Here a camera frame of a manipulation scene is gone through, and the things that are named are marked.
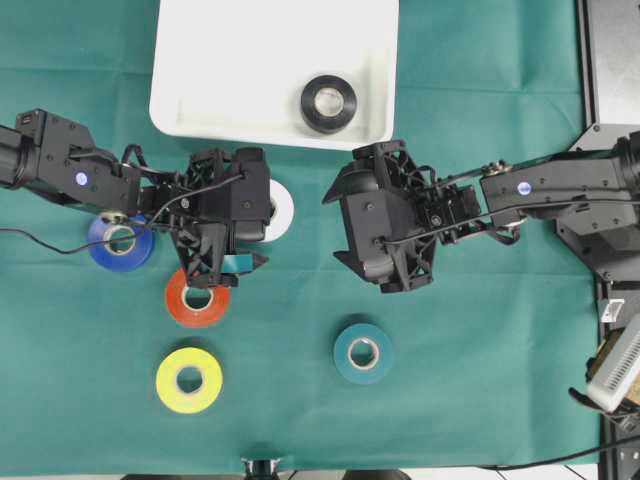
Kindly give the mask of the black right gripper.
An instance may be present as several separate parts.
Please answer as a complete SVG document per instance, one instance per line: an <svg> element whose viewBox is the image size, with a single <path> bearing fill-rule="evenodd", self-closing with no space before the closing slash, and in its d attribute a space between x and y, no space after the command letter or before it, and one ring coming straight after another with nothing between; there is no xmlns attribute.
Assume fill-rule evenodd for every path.
<svg viewBox="0 0 640 480"><path fill-rule="evenodd" d="M424 177L402 140L352 152L322 199L339 202L348 249L333 256L383 293L412 291L433 281L435 241L422 234L417 212Z"/></svg>

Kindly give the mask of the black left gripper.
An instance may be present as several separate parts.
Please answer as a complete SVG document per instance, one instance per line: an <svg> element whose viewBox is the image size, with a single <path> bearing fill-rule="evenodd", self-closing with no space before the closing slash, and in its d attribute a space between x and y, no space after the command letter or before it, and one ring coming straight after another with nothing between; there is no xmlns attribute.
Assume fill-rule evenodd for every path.
<svg viewBox="0 0 640 480"><path fill-rule="evenodd" d="M247 250L263 237L258 194L269 195L264 150L209 149L191 156L172 204L171 233L189 287L236 287L269 258Z"/></svg>

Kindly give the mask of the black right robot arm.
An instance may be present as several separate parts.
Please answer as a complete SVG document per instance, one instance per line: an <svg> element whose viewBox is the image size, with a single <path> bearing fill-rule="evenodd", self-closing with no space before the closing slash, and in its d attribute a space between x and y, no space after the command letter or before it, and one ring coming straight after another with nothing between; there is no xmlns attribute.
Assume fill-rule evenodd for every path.
<svg viewBox="0 0 640 480"><path fill-rule="evenodd" d="M384 293L432 282L436 249L485 235L512 245L529 219L551 221L604 282L639 279L639 136L608 149L490 163L442 177L401 140L353 151L324 196L341 208L338 260Z"/></svg>

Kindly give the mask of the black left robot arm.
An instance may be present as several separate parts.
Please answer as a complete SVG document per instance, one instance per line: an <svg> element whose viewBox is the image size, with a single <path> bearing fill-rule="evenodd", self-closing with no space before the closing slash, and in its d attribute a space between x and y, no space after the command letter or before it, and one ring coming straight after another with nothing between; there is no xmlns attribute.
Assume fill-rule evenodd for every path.
<svg viewBox="0 0 640 480"><path fill-rule="evenodd" d="M1 129L1 186L96 213L135 235L170 234L190 287L235 287L223 260L241 243L261 242L275 208L271 172L261 148L193 154L185 171L151 168L130 144L116 157L88 128L41 109Z"/></svg>

